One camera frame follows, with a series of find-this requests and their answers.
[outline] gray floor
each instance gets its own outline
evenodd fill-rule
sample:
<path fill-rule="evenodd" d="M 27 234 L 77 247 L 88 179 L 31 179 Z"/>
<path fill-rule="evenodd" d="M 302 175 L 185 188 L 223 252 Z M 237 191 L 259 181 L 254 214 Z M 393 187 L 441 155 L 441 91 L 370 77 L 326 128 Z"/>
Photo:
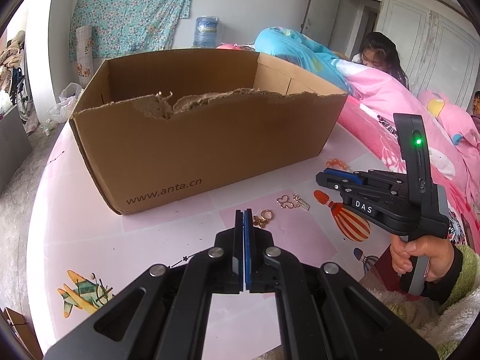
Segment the gray floor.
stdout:
<path fill-rule="evenodd" d="M 49 137 L 40 129 L 29 137 L 32 153 L 0 194 L 0 307 L 20 312 L 30 326 L 26 284 L 28 227 L 40 178 L 62 127 L 57 127 Z"/>

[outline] torn cardboard edge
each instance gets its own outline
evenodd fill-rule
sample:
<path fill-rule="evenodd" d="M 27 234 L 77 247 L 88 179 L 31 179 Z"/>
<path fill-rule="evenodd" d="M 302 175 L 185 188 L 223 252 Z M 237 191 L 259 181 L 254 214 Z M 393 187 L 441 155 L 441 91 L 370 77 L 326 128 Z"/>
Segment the torn cardboard edge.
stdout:
<path fill-rule="evenodd" d="M 121 100 L 119 102 L 110 102 L 107 104 L 102 104 L 97 107 L 90 107 L 87 109 L 83 109 L 80 112 L 77 112 L 73 115 L 73 118 L 77 115 L 98 110 L 99 108 L 104 107 L 115 107 L 119 104 L 124 103 L 131 103 L 135 109 L 142 112 L 145 116 L 153 118 L 153 119 L 165 119 L 169 120 L 174 115 L 179 115 L 183 112 L 188 112 L 196 107 L 204 107 L 209 104 L 217 104 L 223 101 L 231 101 L 229 99 L 231 96 L 237 95 L 277 95 L 279 100 L 288 101 L 289 98 L 293 98 L 299 95 L 303 95 L 304 93 L 309 93 L 310 95 L 316 95 L 318 98 L 322 98 L 322 96 L 316 92 L 301 92 L 301 93 L 292 93 L 287 95 L 282 95 L 281 93 L 270 92 L 270 91 L 263 91 L 258 89 L 251 89 L 251 88 L 241 88 L 230 92 L 224 93 L 206 93 L 202 95 L 189 95 L 184 96 L 177 100 L 177 102 L 172 107 L 169 103 L 169 100 L 173 97 L 173 93 L 170 92 L 168 96 L 163 96 L 162 93 L 158 93 L 156 95 L 151 94 L 147 96 L 137 97 L 134 99 L 127 99 Z"/>

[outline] fingers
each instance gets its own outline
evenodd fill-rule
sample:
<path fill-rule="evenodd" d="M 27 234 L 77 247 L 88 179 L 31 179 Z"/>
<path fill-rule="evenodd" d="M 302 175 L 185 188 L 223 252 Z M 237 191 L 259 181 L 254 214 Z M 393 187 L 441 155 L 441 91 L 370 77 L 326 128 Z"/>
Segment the fingers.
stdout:
<path fill-rule="evenodd" d="M 450 241 L 432 235 L 411 241 L 405 245 L 405 251 L 412 256 L 441 257 L 452 247 Z"/>
<path fill-rule="evenodd" d="M 405 251 L 405 242 L 396 235 L 391 236 L 390 254 L 392 255 L 393 269 L 403 275 L 412 270 L 410 255 Z"/>
<path fill-rule="evenodd" d="M 392 267 L 395 272 L 397 272 L 398 274 L 404 275 L 407 272 L 410 272 L 412 270 L 412 263 L 409 260 L 407 260 L 407 262 L 405 262 L 404 264 L 400 263 L 400 265 L 398 265 L 395 262 L 395 260 L 392 259 Z"/>
<path fill-rule="evenodd" d="M 425 281 L 435 281 L 438 279 L 438 276 L 431 272 L 431 269 L 428 270 L 427 275 L 425 276 Z"/>
<path fill-rule="evenodd" d="M 390 235 L 390 251 L 395 252 L 400 257 L 403 258 L 410 258 L 410 254 L 406 252 L 405 245 L 406 243 L 403 242 L 399 236 L 397 235 Z"/>

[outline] pink table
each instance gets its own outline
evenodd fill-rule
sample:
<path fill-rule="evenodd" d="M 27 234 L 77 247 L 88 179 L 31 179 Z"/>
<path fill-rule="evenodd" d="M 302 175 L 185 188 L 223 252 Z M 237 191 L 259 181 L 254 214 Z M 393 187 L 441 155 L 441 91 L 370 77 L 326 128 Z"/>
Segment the pink table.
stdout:
<path fill-rule="evenodd" d="M 110 294 L 117 294 L 151 265 L 173 265 L 212 246 L 217 232 L 233 227 L 236 209 L 251 208 L 254 214 L 270 209 L 275 218 L 266 229 L 272 232 L 277 246 L 313 266 L 335 261 L 360 280 L 364 263 L 355 257 L 354 249 L 361 249 L 364 256 L 380 256 L 389 245 L 388 234 L 370 225 L 368 239 L 353 241 L 337 224 L 344 218 L 335 221 L 331 209 L 314 198 L 313 192 L 322 190 L 333 202 L 341 201 L 338 192 L 319 188 L 315 182 L 315 175 L 331 158 L 348 163 L 351 171 L 386 169 L 336 125 L 316 158 L 139 214 L 120 216 L 98 193 L 67 124 L 37 191 L 27 246 L 28 298 L 43 351 L 85 320 L 88 311 L 105 302 L 101 298 L 70 311 L 64 297 L 69 301 L 68 290 L 76 289 L 73 280 L 85 278 L 101 295 L 102 287 L 97 287 L 101 279 L 105 289 L 113 288 Z M 291 198 L 292 193 L 299 194 L 311 209 L 282 210 L 277 198 L 284 194 Z M 273 294 L 214 295 L 205 359 L 249 360 L 279 344 Z"/>

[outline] black hair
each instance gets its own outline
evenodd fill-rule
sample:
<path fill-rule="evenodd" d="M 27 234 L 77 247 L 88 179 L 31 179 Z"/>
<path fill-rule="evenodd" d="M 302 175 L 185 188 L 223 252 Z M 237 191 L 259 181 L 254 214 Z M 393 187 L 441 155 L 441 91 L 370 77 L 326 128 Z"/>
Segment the black hair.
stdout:
<path fill-rule="evenodd" d="M 373 50 L 375 56 L 388 66 L 388 74 L 400 81 L 405 88 L 409 88 L 409 82 L 405 72 L 400 66 L 397 46 L 381 32 L 369 33 L 360 46 L 360 55 L 365 50 Z"/>

